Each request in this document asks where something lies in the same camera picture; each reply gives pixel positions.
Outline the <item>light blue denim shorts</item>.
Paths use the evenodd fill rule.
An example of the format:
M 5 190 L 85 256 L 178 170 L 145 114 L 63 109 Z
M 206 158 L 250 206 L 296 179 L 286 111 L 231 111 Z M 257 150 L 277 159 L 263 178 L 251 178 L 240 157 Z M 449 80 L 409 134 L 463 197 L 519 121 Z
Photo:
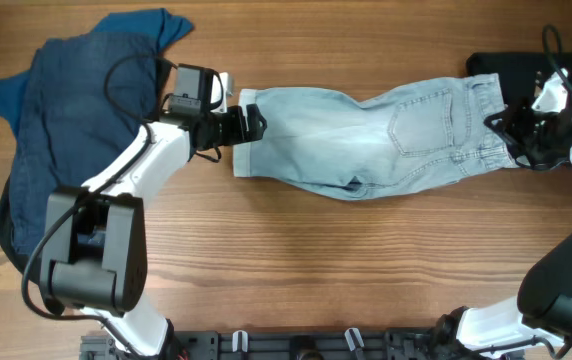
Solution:
M 495 74 L 442 77 L 357 101 L 330 89 L 244 89 L 267 121 L 262 140 L 233 149 L 233 172 L 330 198 L 399 196 L 513 168 L 484 121 L 504 110 Z

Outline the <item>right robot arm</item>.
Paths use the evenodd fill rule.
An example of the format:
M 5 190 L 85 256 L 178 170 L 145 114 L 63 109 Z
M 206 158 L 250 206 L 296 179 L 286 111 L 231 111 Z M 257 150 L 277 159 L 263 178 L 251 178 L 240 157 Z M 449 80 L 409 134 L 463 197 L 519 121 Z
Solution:
M 564 137 L 572 144 L 572 131 Z M 529 270 L 517 296 L 442 316 L 428 335 L 426 356 L 517 359 L 537 346 L 554 359 L 572 349 L 572 233 Z

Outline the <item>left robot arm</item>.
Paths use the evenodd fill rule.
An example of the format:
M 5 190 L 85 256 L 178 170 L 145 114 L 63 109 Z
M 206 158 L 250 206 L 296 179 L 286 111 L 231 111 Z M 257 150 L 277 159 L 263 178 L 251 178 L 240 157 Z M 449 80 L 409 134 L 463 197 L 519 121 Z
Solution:
M 21 286 L 25 304 L 43 318 L 100 323 L 119 359 L 188 356 L 171 321 L 144 294 L 146 206 L 193 157 L 257 141 L 267 128 L 256 106 L 228 105 L 229 74 L 186 64 L 175 70 L 175 89 L 157 119 L 138 116 L 137 137 L 107 168 L 50 195 L 44 237 L 25 267 L 40 267 L 43 305 Z

